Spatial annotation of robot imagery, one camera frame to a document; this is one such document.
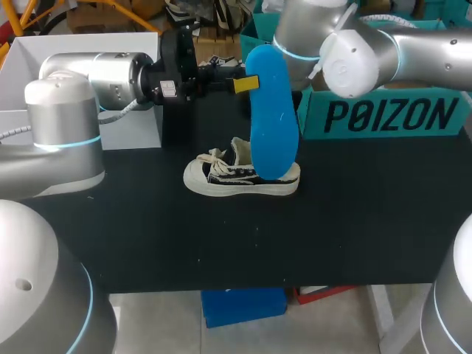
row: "sneaker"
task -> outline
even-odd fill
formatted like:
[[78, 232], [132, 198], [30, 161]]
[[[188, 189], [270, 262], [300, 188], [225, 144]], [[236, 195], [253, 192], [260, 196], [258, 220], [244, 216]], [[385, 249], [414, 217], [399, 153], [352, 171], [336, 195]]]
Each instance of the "sneaker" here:
[[193, 192], [210, 197], [227, 197], [244, 193], [289, 195], [296, 191], [300, 166], [293, 163], [290, 170], [275, 181], [258, 176], [251, 163], [251, 144], [233, 138], [231, 149], [212, 149], [197, 156], [184, 172], [184, 183]]

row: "blue insole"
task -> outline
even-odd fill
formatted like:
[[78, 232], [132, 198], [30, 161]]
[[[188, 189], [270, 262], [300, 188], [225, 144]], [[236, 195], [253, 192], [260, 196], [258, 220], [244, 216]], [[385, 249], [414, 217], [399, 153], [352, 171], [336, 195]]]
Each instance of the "blue insole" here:
[[258, 75], [260, 85], [249, 93], [252, 163], [261, 178], [275, 180], [290, 169], [299, 144], [287, 64], [271, 45], [258, 46], [247, 57], [246, 74]]

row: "cardboard box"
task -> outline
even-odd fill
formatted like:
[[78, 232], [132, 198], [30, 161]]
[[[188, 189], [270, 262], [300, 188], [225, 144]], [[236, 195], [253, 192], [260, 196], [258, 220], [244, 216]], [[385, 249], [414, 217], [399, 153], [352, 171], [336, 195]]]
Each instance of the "cardboard box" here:
[[221, 58], [235, 57], [241, 59], [240, 36], [218, 36], [215, 28], [204, 27], [200, 29], [200, 35], [193, 37], [195, 56], [197, 63], [207, 61], [213, 55]]
[[[117, 3], [131, 11], [130, 0], [117, 0]], [[78, 3], [67, 12], [67, 25], [73, 33], [128, 32], [133, 30], [129, 17], [112, 6], [100, 2]]]
[[[112, 33], [95, 35], [42, 35], [16, 38], [0, 71], [0, 131], [28, 125], [24, 88], [38, 79], [41, 64], [64, 52], [144, 52], [159, 57], [157, 33]], [[115, 115], [106, 111], [99, 118]], [[104, 150], [160, 148], [162, 107], [131, 111], [117, 122], [100, 126]], [[23, 133], [2, 144], [32, 144], [32, 134]]]

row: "black tabletop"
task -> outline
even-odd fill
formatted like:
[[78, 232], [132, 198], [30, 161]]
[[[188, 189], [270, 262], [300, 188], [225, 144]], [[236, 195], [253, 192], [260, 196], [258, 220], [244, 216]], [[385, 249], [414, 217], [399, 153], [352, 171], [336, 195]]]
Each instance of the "black tabletop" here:
[[98, 187], [25, 201], [105, 291], [432, 282], [472, 213], [465, 132], [304, 141], [294, 195], [197, 195], [187, 163], [249, 121], [226, 94], [196, 109], [191, 143], [106, 151]]

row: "blue box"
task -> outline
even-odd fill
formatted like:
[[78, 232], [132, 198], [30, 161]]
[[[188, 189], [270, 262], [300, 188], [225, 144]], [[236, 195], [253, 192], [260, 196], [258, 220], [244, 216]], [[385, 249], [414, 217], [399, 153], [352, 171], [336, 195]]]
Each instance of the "blue box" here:
[[283, 315], [287, 299], [281, 288], [202, 291], [208, 328]]

